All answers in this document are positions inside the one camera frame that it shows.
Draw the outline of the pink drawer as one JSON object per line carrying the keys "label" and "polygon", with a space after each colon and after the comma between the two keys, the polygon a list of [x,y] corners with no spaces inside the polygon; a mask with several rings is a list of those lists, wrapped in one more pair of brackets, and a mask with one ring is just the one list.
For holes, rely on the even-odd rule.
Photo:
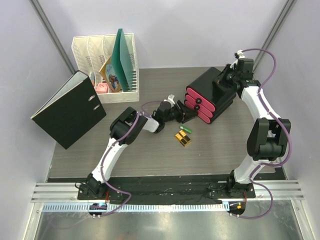
{"label": "pink drawer", "polygon": [[186,88],[186,92],[187,92],[188,95],[190,95],[195,100],[197,100],[197,99],[201,100],[201,102],[196,102],[197,104],[200,104],[200,105],[204,106],[205,108],[207,108],[211,112],[214,112],[216,110],[215,105],[213,103],[208,101],[206,98],[204,98],[201,94],[196,92],[191,87],[188,86]]}
{"label": "pink drawer", "polygon": [[208,118],[213,117],[213,112],[210,109],[206,108],[202,103],[196,103],[196,99],[190,96],[189,94],[185,95],[184,104],[192,110],[201,112]]}
{"label": "pink drawer", "polygon": [[207,124],[211,124],[212,123],[212,118],[209,118],[209,117],[205,116],[203,113],[201,113],[199,111],[197,111],[197,116]]}

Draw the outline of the pink bottom drawer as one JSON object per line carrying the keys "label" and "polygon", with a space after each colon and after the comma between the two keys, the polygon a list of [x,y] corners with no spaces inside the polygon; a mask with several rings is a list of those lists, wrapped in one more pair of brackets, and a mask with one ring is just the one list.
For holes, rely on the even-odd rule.
{"label": "pink bottom drawer", "polygon": [[211,124],[212,123],[212,118],[209,118],[209,117],[205,116],[203,113],[201,113],[199,111],[197,111],[197,116],[207,124]]}

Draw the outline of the black top drawer knob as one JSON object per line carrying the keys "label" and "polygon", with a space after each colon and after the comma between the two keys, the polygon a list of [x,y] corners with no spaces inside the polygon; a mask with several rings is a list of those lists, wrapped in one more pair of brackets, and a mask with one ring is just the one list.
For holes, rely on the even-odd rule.
{"label": "black top drawer knob", "polygon": [[196,102],[197,104],[201,104],[201,103],[202,103],[202,100],[201,100],[200,98],[197,98],[197,99],[195,100],[195,102]]}

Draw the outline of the pink top drawer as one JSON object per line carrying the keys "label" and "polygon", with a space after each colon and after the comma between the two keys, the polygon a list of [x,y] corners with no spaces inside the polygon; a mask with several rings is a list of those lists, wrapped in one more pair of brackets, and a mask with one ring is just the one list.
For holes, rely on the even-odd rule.
{"label": "pink top drawer", "polygon": [[188,86],[186,88],[186,92],[187,92],[188,95],[190,95],[195,100],[197,100],[197,99],[201,100],[201,102],[196,102],[197,104],[200,104],[200,105],[204,106],[205,108],[207,108],[211,112],[214,112],[216,110],[215,105],[213,103],[208,101],[206,98],[204,98],[201,94],[196,92],[191,87]]}

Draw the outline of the black drawer organizer box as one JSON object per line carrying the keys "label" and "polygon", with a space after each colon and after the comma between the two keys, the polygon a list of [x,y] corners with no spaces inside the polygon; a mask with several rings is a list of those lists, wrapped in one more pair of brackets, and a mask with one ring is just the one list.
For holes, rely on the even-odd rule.
{"label": "black drawer organizer box", "polygon": [[211,67],[187,86],[214,104],[215,111],[213,112],[212,122],[233,103],[237,95],[232,89],[222,90],[217,85],[218,75],[220,73],[220,70]]}

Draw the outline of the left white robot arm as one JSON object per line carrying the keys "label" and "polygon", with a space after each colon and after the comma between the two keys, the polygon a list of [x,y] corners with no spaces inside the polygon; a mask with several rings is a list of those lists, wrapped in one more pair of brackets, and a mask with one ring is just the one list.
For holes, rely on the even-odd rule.
{"label": "left white robot arm", "polygon": [[108,180],[120,155],[142,130],[157,134],[167,122],[185,123],[197,115],[196,110],[188,108],[180,100],[176,103],[168,99],[161,101],[151,115],[128,107],[112,122],[107,147],[96,168],[80,185],[79,192],[90,198],[102,199],[111,188]]}

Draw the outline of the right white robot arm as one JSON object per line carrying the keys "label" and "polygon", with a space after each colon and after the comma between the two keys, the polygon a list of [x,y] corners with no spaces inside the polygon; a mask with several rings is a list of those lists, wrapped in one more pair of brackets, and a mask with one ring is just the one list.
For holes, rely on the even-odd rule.
{"label": "right white robot arm", "polygon": [[253,79],[253,66],[253,59],[238,58],[233,64],[227,64],[217,81],[212,83],[214,97],[218,100],[217,110],[228,107],[238,96],[254,119],[246,143],[247,155],[226,180],[225,192],[231,198],[244,197],[252,192],[257,173],[282,157],[289,143],[291,123],[272,112],[261,83]]}

